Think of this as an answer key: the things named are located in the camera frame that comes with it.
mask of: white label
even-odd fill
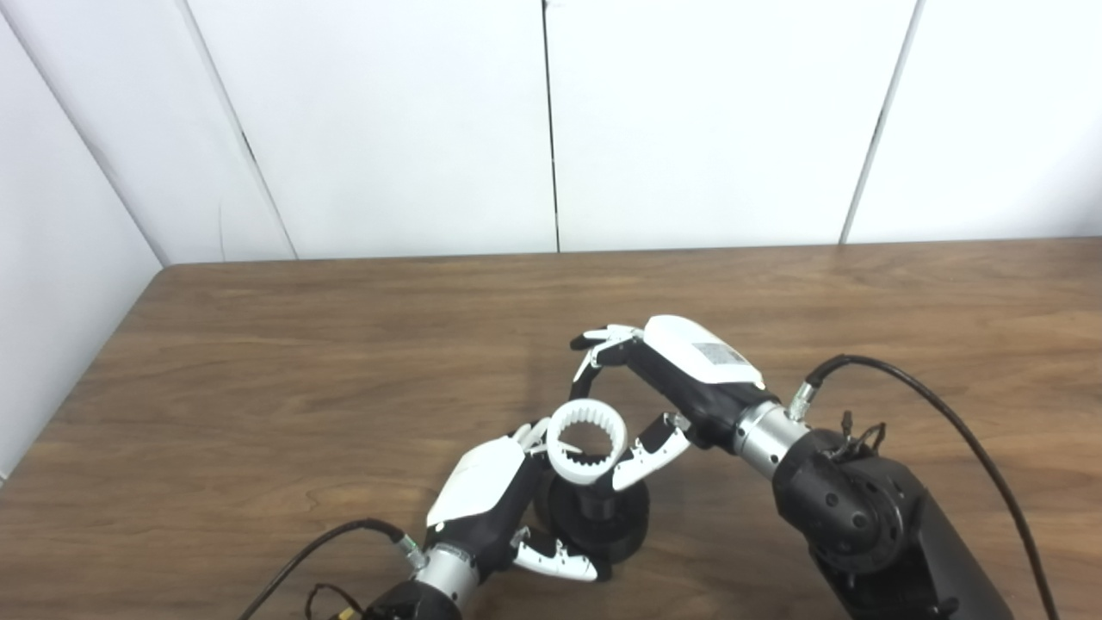
[[[696,351],[703,353],[709,362],[712,362],[716,367],[722,367],[723,365],[749,365],[746,358],[743,358],[737,351],[722,342],[696,342],[693,347],[696,348]]]

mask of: wall seam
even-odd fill
[[[918,32],[918,22],[922,17],[922,9],[925,7],[926,0],[915,0],[915,10],[910,14],[910,22],[907,24],[907,33],[903,37],[903,45],[899,46],[899,56],[896,57],[896,65],[892,70],[892,79],[888,81],[887,93],[884,94],[884,104],[880,106],[880,113],[876,117],[876,127],[873,128],[873,137],[868,141],[868,150],[865,152],[865,161],[861,165],[861,174],[857,175],[857,184],[853,188],[853,197],[850,199],[850,209],[845,214],[845,222],[842,224],[842,233],[838,238],[839,244],[845,244],[850,240],[850,230],[853,228],[853,220],[857,215],[861,198],[865,194],[865,183],[868,181],[868,174],[873,170],[873,161],[876,160],[876,151],[880,145],[880,135],[884,133],[884,126],[887,124],[892,104],[895,102],[895,94],[899,88],[899,79],[903,77],[904,67],[907,65],[910,46],[915,41],[915,33]]]
[[[65,115],[65,118],[73,127],[73,130],[76,131],[77,137],[80,139],[80,142],[84,143],[84,148],[88,151],[88,154],[91,155],[93,161],[95,161],[96,165],[99,166],[100,174],[104,175],[104,178],[107,181],[107,184],[110,185],[111,191],[114,191],[116,197],[119,198],[119,203],[122,204],[122,208],[126,209],[127,215],[130,216],[130,220],[133,221],[133,225],[138,229],[138,232],[145,240],[145,244],[149,246],[150,251],[153,252],[153,255],[156,258],[158,262],[161,263],[161,268],[163,269],[164,267],[168,267],[171,262],[169,261],[169,258],[164,252],[164,248],[162,248],[161,244],[153,239],[152,235],[150,235],[149,230],[145,229],[141,220],[134,214],[134,208],[131,205],[130,200],[126,197],[125,192],[119,186],[119,182],[115,177],[110,164],[106,161],[107,159],[106,155],[101,150],[99,150],[99,148],[95,145],[95,143],[91,141],[91,138],[88,137],[87,132],[85,132],[84,129],[80,127],[80,123],[77,122],[76,117],[73,115],[73,110],[69,108],[68,105],[65,104],[64,98],[58,94],[57,86],[50,78],[50,75],[43,67],[42,62],[39,59],[37,55],[34,54],[34,51],[31,48],[30,43],[28,43],[26,37],[23,35],[23,32],[19,29],[19,25],[15,23],[15,20],[11,17],[11,12],[8,10],[8,7],[4,4],[3,1],[0,1],[0,17],[3,17],[3,20],[8,24],[8,28],[10,28],[12,34],[14,34],[15,41],[19,42],[20,47],[23,48],[23,53],[26,54],[26,57],[31,61],[31,65],[34,67],[34,70],[39,72],[39,77],[41,77],[43,84],[46,85],[46,89],[50,90],[50,94],[54,97],[54,100],[57,102],[57,106],[62,109],[62,113]]]
[[[241,118],[237,113],[237,108],[234,106],[234,101],[229,98],[229,90],[226,89],[226,83],[223,80],[217,65],[214,64],[214,56],[210,54],[210,47],[207,45],[206,37],[203,36],[203,31],[199,30],[198,21],[195,20],[195,13],[192,12],[192,6],[187,0],[176,0],[176,8],[180,10],[180,14],[184,20],[184,25],[187,28],[187,33],[191,35],[192,42],[203,61],[203,67],[210,77],[210,83],[215,87],[218,100],[222,102],[223,109],[233,126],[238,148],[248,160],[249,167],[252,171],[253,178],[260,186],[264,202],[276,215],[276,220],[279,221],[280,229],[283,230],[283,240],[287,241],[287,247],[291,250],[291,255],[298,260],[299,250],[295,247],[294,241],[291,239],[291,232],[288,230],[287,222],[283,220],[283,213],[280,211],[279,205],[276,204],[276,197],[272,195],[271,187],[268,185],[268,178],[264,177],[264,173],[260,168],[260,163],[257,161],[257,156],[252,151],[249,138],[245,133],[245,127],[241,124]]]

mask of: cable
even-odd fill
[[[279,573],[277,573],[276,576],[272,577],[272,580],[269,581],[268,585],[264,586],[262,590],[260,590],[260,594],[257,595],[257,598],[253,599],[251,603],[249,603],[249,607],[245,608],[245,611],[242,611],[241,614],[238,616],[237,620],[249,620],[249,618],[252,618],[252,614],[256,613],[257,609],[259,609],[260,606],[263,605],[266,600],[268,600],[268,597],[272,596],[272,592],[276,591],[276,588],[279,588],[280,584],[282,584],[284,579],[287,579],[287,576],[290,575],[291,572],[294,570],[296,566],[302,564],[302,561],[306,559],[306,557],[309,557],[310,554],[314,553],[315,551],[317,551],[318,547],[321,547],[325,543],[328,543],[333,539],[336,539],[342,534],[347,534],[348,532],[354,532],[356,530],[372,530],[375,532],[380,532],[382,534],[386,534],[390,539],[390,542],[395,544],[398,544],[402,542],[403,539],[406,539],[404,532],[399,530],[397,526],[391,525],[386,521],[380,521],[378,519],[360,519],[358,521],[349,521],[344,525],[337,525],[333,530],[329,530],[328,532],[322,534],[317,539],[314,539],[314,541],[309,545],[306,545],[305,547],[303,547],[301,552],[294,554],[294,556],[285,565],[283,565],[283,568],[280,568]]]
[[[332,590],[336,592],[338,597],[344,599],[348,609],[352,609],[359,616],[364,616],[364,608],[360,607],[359,601],[348,592],[334,586],[333,584],[315,584],[314,588],[310,590],[310,595],[306,597],[306,608],[303,610],[306,616],[306,620],[314,620],[314,597],[316,597],[317,592],[322,590]]]
[[[937,394],[934,394],[929,388],[922,385],[917,379],[905,373],[900,369],[888,365],[887,362],[882,362],[875,358],[865,358],[863,356],[838,356],[827,360],[822,365],[811,371],[804,383],[811,385],[815,390],[822,387],[823,380],[825,380],[831,373],[841,369],[842,367],[847,367],[850,365],[857,365],[861,367],[868,367],[871,369],[876,369],[884,373],[887,373],[895,379],[906,383],[911,390],[917,392],[919,396],[926,399],[926,401],[933,405],[933,409],[941,413],[949,421],[949,424],[953,425],[964,442],[972,448],[972,453],[975,454],[975,458],[980,460],[980,465],[983,469],[987,471],[987,476],[995,483],[995,488],[998,489],[998,493],[1003,497],[1003,501],[1006,502],[1006,508],[1011,512],[1011,516],[1014,519],[1014,525],[1018,530],[1018,535],[1022,537],[1022,544],[1026,548],[1026,556],[1029,558],[1029,567],[1033,569],[1034,579],[1037,581],[1037,591],[1040,592],[1041,603],[1045,606],[1045,613],[1048,616],[1049,620],[1059,620],[1060,614],[1056,610],[1056,600],[1052,598],[1052,590],[1048,586],[1048,577],[1045,576],[1045,568],[1040,563],[1040,553],[1037,551],[1037,543],[1034,542],[1033,533],[1029,531],[1029,524],[1026,523],[1026,515],[1022,512],[1022,507],[1018,505],[1018,501],[1014,498],[1014,493],[1011,491],[1009,485],[1000,474],[998,468],[995,467],[995,461],[991,459],[987,452],[983,449],[980,440],[975,438],[972,431],[969,429],[964,421],[961,420],[952,409],[946,404]]]

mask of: wooden table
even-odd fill
[[[0,492],[0,618],[235,618],[304,543],[379,516],[421,536],[456,459],[562,403],[581,330],[693,318],[788,398],[846,351],[917,374],[1025,508],[1063,618],[1102,610],[1102,239],[172,267]],[[628,371],[594,395],[638,433]],[[1041,614],[1002,501],[953,429],[862,369],[811,412],[885,421],[1017,618]],[[605,585],[519,570],[468,618],[842,619],[769,487],[719,450],[649,480],[644,550]],[[370,534],[323,548],[258,618],[404,577]]]

